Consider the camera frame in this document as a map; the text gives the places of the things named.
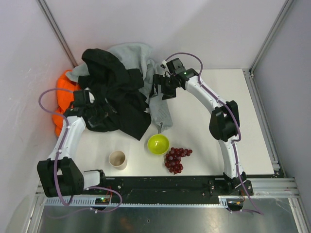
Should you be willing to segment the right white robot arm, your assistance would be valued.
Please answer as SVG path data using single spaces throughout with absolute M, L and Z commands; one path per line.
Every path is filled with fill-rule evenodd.
M 237 143 L 241 141 L 239 108 L 235 101 L 225 101 L 201 78 L 201 72 L 186 69 L 179 58 L 166 59 L 161 67 L 168 73 L 153 77 L 154 84 L 161 86 L 163 100 L 176 97 L 176 89 L 183 88 L 195 96 L 210 112 L 209 131 L 221 148 L 224 162 L 224 179 L 229 192 L 238 190 L 250 195 L 246 173 L 239 161 Z

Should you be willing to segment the orange cloth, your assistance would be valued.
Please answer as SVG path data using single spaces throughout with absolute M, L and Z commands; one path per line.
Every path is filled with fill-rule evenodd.
M 80 90 L 80 87 L 76 81 L 71 81 L 66 73 L 71 70 L 66 70 L 57 81 L 57 88 L 65 89 L 68 91 Z M 56 113 L 61 115 L 64 114 L 65 110 L 69 107 L 70 103 L 74 100 L 73 94 L 66 91 L 56 91 L 58 108 L 55 110 Z M 63 117 L 59 115 L 52 115 L 52 120 L 55 124 L 55 134 L 58 137 L 63 127 Z

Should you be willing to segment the large black cloth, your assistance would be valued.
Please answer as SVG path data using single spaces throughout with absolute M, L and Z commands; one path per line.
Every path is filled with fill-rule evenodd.
M 141 140 L 151 124 L 141 71 L 127 69 L 113 54 L 87 49 L 82 54 L 89 74 L 79 76 L 80 88 L 89 88 L 95 101 L 84 111 L 86 127 L 95 132 L 120 130 Z

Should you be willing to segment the grey sweatshirt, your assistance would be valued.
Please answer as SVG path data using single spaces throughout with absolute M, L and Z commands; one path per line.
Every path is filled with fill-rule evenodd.
M 144 86 L 139 91 L 146 97 L 148 104 L 146 111 L 151 116 L 151 123 L 156 120 L 157 110 L 162 110 L 166 114 L 170 113 L 167 103 L 161 100 L 161 95 L 154 93 L 153 76 L 163 74 L 164 69 L 151 59 L 152 48 L 150 46 L 141 43 L 127 43 L 113 46 L 106 51 L 115 55 L 127 69 L 137 68 L 141 71 Z M 83 61 L 71 72 L 67 72 L 66 76 L 71 81 L 78 83 L 79 76 L 87 76 L 88 74 L 88 68 Z

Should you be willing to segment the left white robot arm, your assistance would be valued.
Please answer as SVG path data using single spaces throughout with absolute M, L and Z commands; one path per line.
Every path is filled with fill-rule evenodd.
M 73 94 L 73 101 L 64 114 L 52 112 L 43 107 L 41 101 L 51 91 L 65 91 Z M 46 160 L 39 161 L 37 172 L 46 197 L 75 196 L 88 188 L 99 186 L 105 182 L 105 174 L 100 169 L 81 172 L 74 162 L 86 122 L 83 114 L 95 103 L 90 90 L 69 91 L 63 88 L 49 89 L 43 92 L 38 100 L 39 106 L 48 113 L 63 118 L 63 127 L 56 145 Z

